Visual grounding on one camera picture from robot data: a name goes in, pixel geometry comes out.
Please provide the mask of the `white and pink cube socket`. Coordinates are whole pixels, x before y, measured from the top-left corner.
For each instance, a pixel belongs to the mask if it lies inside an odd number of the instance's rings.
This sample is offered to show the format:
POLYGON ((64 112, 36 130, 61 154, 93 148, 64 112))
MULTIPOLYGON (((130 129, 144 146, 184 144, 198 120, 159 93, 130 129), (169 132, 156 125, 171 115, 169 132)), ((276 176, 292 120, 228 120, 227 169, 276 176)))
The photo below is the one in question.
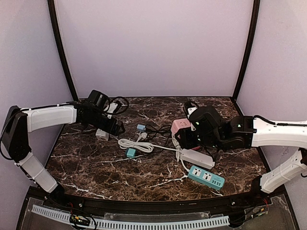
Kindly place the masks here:
POLYGON ((191 130, 191 123, 187 118, 177 119, 174 120, 171 126, 171 133, 174 137, 175 134, 181 129, 190 129, 191 130))

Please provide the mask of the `white cube socket adapter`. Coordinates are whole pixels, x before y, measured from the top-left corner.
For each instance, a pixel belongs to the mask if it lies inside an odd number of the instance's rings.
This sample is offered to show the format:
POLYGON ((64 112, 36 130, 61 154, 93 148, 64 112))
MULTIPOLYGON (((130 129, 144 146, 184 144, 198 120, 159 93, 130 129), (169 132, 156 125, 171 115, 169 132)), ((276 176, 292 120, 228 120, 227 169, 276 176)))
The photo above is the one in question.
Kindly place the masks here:
POLYGON ((108 141, 109 140, 109 133, 101 130, 101 129, 97 129, 95 136, 97 137, 98 140, 102 140, 102 141, 108 141))

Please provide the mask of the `white power strip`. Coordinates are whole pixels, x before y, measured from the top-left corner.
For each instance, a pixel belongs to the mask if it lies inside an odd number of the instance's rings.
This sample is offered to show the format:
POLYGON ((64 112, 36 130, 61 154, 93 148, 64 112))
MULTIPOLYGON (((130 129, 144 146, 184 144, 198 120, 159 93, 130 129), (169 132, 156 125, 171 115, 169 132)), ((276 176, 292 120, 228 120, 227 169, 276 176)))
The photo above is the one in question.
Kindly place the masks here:
POLYGON ((180 159, 209 170, 215 166, 215 162, 211 156, 192 149, 182 149, 180 159))

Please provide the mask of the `light blue charger plug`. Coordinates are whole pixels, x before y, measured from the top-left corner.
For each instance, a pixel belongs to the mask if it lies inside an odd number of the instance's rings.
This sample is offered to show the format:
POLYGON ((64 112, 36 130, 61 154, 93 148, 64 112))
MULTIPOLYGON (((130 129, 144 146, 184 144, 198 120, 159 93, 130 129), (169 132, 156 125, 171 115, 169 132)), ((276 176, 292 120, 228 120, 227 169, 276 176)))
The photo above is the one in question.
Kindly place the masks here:
POLYGON ((146 130, 146 125, 138 124, 137 125, 137 130, 140 131, 140 132, 145 131, 146 130))

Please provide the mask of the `teal charger plug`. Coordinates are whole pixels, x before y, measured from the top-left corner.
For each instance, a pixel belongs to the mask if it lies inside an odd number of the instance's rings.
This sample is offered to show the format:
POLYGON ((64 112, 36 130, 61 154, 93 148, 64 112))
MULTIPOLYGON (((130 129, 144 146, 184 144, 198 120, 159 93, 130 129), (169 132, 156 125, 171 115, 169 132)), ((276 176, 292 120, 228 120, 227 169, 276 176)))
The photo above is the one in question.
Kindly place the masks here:
POLYGON ((135 155, 136 155, 136 149, 128 148, 128 149, 126 149, 125 154, 126 154, 127 158, 134 159, 135 155))

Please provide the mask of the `teal power strip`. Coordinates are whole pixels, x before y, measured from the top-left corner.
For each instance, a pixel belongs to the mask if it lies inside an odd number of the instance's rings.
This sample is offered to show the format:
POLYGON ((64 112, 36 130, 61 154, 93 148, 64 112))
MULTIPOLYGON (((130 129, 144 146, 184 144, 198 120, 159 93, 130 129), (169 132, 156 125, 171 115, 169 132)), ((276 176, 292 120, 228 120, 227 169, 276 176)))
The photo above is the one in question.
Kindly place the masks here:
POLYGON ((196 166, 190 168, 188 178, 218 191, 222 189, 225 184, 225 179, 223 177, 196 166))

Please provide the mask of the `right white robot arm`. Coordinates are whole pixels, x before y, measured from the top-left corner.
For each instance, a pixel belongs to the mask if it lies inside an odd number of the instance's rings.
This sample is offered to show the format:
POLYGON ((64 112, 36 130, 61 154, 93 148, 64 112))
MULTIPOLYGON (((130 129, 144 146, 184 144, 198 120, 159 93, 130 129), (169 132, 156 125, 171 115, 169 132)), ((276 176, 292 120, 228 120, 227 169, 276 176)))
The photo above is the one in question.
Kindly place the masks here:
POLYGON ((288 160, 252 181, 251 192, 254 194, 270 194, 307 169, 306 121, 270 121, 259 115, 236 116, 225 121, 219 114, 192 113, 187 118, 174 120, 171 134, 175 147, 183 150, 178 154, 179 159, 190 156, 191 163, 207 169, 214 166, 214 159, 204 161, 199 154, 188 150, 200 146, 223 151, 262 146, 296 147, 296 152, 288 160))

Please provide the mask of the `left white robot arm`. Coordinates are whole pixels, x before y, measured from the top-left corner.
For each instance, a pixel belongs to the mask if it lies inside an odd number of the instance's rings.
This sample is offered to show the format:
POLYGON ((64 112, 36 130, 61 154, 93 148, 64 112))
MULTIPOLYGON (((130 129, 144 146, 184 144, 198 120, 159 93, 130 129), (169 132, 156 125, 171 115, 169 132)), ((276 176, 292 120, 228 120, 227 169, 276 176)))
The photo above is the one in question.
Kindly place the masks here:
POLYGON ((22 171, 49 194, 63 194, 64 188, 47 171, 32 153, 28 134, 47 127, 82 123, 92 125, 113 136, 125 132, 121 121, 114 118, 117 109, 110 111, 111 100, 105 94, 92 90, 81 101, 73 101, 38 108, 12 106, 7 114, 0 142, 5 147, 9 161, 14 161, 22 171))

